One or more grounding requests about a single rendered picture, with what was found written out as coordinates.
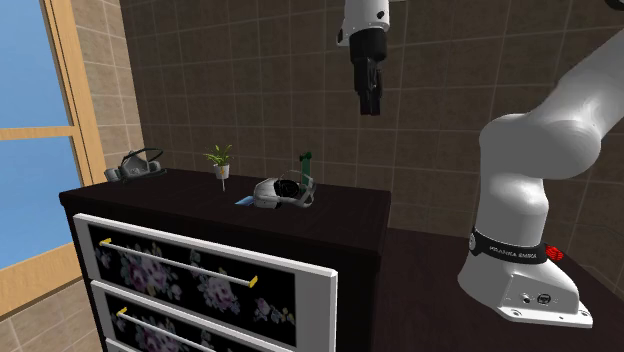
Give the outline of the green upright tool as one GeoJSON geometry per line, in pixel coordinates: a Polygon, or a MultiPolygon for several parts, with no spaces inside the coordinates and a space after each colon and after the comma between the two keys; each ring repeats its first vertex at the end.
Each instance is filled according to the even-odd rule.
{"type": "Polygon", "coordinates": [[[308,186],[310,184],[311,158],[310,152],[304,152],[299,156],[302,185],[308,186]]]}

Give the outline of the dark robot stand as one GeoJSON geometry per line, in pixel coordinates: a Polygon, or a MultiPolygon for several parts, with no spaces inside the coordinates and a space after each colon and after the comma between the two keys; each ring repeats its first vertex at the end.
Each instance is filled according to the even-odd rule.
{"type": "Polygon", "coordinates": [[[590,329],[515,323],[469,297],[464,238],[388,229],[373,352],[624,352],[624,301],[570,257],[558,265],[589,308],[590,329]]]}

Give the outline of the small potted green plant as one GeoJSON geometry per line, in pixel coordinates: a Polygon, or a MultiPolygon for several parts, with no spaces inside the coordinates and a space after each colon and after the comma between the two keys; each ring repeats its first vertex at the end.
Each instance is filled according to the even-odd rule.
{"type": "Polygon", "coordinates": [[[203,154],[207,160],[213,163],[215,177],[221,181],[222,191],[225,191],[225,180],[229,178],[231,160],[229,152],[232,147],[232,144],[222,147],[214,145],[213,149],[208,149],[207,153],[203,154]]]}

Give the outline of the dark dresser with floral drawers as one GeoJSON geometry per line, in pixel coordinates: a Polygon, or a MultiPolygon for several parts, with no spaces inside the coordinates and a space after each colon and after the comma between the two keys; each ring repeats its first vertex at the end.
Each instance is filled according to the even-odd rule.
{"type": "Polygon", "coordinates": [[[171,169],[60,194],[106,352],[372,352],[390,194],[262,209],[256,183],[171,169]]]}

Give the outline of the wooden framed window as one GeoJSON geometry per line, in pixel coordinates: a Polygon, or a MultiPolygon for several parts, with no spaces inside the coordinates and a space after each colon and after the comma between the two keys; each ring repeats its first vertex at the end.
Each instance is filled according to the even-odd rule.
{"type": "Polygon", "coordinates": [[[104,166],[71,0],[0,0],[0,320],[79,277],[59,195],[104,166]]]}

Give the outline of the grey respirator mask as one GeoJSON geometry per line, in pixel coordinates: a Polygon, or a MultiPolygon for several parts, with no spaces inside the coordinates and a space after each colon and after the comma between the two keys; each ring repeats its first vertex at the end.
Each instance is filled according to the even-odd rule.
{"type": "Polygon", "coordinates": [[[104,176],[108,182],[127,183],[132,180],[144,179],[164,175],[167,170],[157,161],[163,154],[160,148],[142,148],[132,151],[122,158],[120,165],[116,168],[109,168],[104,171],[104,176]],[[157,151],[157,154],[150,159],[142,159],[140,154],[147,151],[157,151]]]}

